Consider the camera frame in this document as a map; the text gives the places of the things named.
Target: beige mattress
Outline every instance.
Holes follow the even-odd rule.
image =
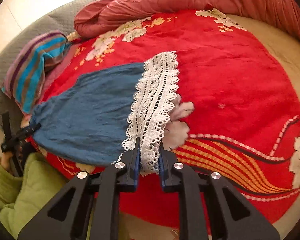
[[[281,30],[250,18],[229,15],[245,27],[266,47],[288,74],[300,100],[300,42]],[[300,195],[290,209],[274,224],[281,239],[291,231],[300,218]]]

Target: gray quilted pillow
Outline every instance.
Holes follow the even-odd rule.
[[[95,0],[75,0],[67,3],[41,17],[15,37],[0,53],[0,86],[8,68],[27,42],[51,30],[60,30],[65,35],[73,32],[75,15],[85,5],[93,1]],[[23,115],[17,104],[0,91],[0,126],[2,125],[1,114],[7,110],[10,112],[11,129],[15,132],[20,129]]]

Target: green blanket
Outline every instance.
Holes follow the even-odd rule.
[[[39,153],[29,155],[23,178],[13,177],[0,165],[1,223],[17,239],[21,229],[66,183],[67,179]],[[119,239],[130,239],[122,219]]]

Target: lace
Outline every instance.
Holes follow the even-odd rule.
[[[145,174],[159,171],[159,145],[163,130],[170,121],[169,113],[174,108],[172,100],[177,97],[178,62],[174,52],[162,52],[144,63],[144,73],[136,85],[131,114],[127,121],[127,139],[122,142],[128,151],[134,149],[140,138],[141,167]]]

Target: floral pattern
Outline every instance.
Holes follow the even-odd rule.
[[[145,22],[145,21],[150,21],[151,20],[151,16],[147,17],[147,18],[144,18],[141,20],[141,22]]]
[[[162,139],[166,150],[176,149],[185,143],[190,129],[185,122],[181,122],[179,119],[189,116],[194,111],[194,104],[192,102],[181,103],[179,94],[172,102],[174,108],[169,114],[170,121],[164,129],[164,138]]]
[[[76,31],[74,31],[74,32],[71,32],[69,35],[67,35],[67,40],[68,41],[73,41],[73,40],[78,39],[80,37],[81,36]]]
[[[292,189],[300,187],[300,136],[295,137],[293,145],[295,152],[290,159],[289,171],[294,173]]]
[[[94,171],[94,169],[96,168],[95,166],[81,164],[81,163],[76,163],[75,166],[77,166],[80,169],[80,171],[86,171],[89,174],[92,173]]]
[[[94,49],[87,54],[87,61],[90,61],[95,57],[100,57],[109,48],[109,45],[114,43],[114,39],[112,38],[107,38],[105,40],[103,40],[103,38],[101,39],[102,41],[94,43]]]
[[[86,47],[77,47],[74,53],[74,57],[78,56],[81,54],[82,51],[84,51]]]
[[[224,26],[218,26],[218,28],[221,28],[221,29],[219,30],[219,31],[221,31],[221,32],[226,32],[226,31],[232,32],[232,31],[233,31],[233,29],[227,28],[227,27],[224,27]]]
[[[198,16],[201,16],[201,17],[209,16],[209,17],[216,18],[216,20],[214,20],[215,23],[222,23],[226,27],[235,27],[237,29],[241,29],[244,31],[247,30],[244,27],[242,27],[241,25],[239,25],[238,23],[231,20],[227,15],[220,12],[216,8],[213,8],[213,10],[211,10],[211,11],[209,11],[209,10],[208,11],[196,11],[195,14]]]
[[[162,17],[159,17],[157,19],[154,19],[151,23],[151,25],[146,25],[147,27],[152,28],[155,25],[161,25],[165,22],[165,19],[163,19]]]
[[[126,34],[130,31],[132,31],[135,28],[142,28],[141,20],[136,20],[133,22],[126,22],[125,24],[120,25],[115,31],[113,36],[114,37],[120,37],[123,34]]]
[[[142,29],[134,29],[130,32],[128,32],[122,39],[122,41],[131,42],[134,38],[141,37],[145,35],[147,32],[146,27],[143,27]]]
[[[48,152],[46,151],[46,149],[43,149],[41,146],[38,146],[38,150],[44,157],[48,156]]]

